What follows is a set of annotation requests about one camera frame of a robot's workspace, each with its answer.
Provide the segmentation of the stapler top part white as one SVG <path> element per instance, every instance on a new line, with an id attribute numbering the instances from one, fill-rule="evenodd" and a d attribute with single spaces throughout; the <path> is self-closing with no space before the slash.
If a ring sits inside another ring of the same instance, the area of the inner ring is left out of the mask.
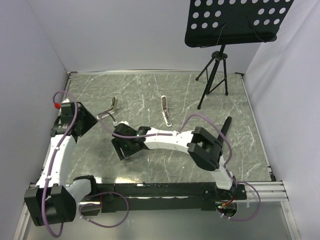
<path id="1" fill-rule="evenodd" d="M 109 115 L 107 112 L 105 112 L 105 111 L 108 111 L 110 114 L 113 115 L 113 114 L 116 112 L 116 110 L 117 110 L 117 106 L 118 106 L 118 97 L 117 97 L 117 96 L 113 96 L 113 97 L 112 97 L 111 106 L 110 106 L 107 110 L 104 110 L 104 111 L 98 113 L 98 114 L 96 115 L 96 118 L 97 118 L 98 120 L 100 120 L 100 119 L 104 119 L 104 118 L 109 117 L 110 115 Z"/>

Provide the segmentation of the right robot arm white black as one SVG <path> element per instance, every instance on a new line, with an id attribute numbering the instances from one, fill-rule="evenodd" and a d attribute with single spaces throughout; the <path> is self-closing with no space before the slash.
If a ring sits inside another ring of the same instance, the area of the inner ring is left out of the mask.
<path id="1" fill-rule="evenodd" d="M 212 172 L 212 177 L 223 199 L 230 199 L 236 193 L 235 178 L 224 166 L 223 138 L 214 137 L 203 127 L 194 130 L 159 130 L 141 126 L 137 130 L 125 123 L 115 127 L 111 143 L 120 160 L 141 150 L 171 150 L 190 155 L 197 167 Z"/>

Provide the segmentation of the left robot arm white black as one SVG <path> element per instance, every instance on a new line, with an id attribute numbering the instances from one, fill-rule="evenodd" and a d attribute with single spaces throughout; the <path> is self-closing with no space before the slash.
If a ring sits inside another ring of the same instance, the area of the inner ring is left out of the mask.
<path id="1" fill-rule="evenodd" d="M 45 167 L 35 187 L 27 189 L 24 194 L 35 226 L 44 226 L 43 213 L 50 225 L 72 222 L 82 199 L 93 201 L 98 197 L 98 184 L 92 175 L 78 176 L 69 186 L 66 185 L 78 138 L 97 122 L 81 102 L 74 103 L 68 99 L 62 102 L 61 114 L 50 130 L 50 149 Z"/>

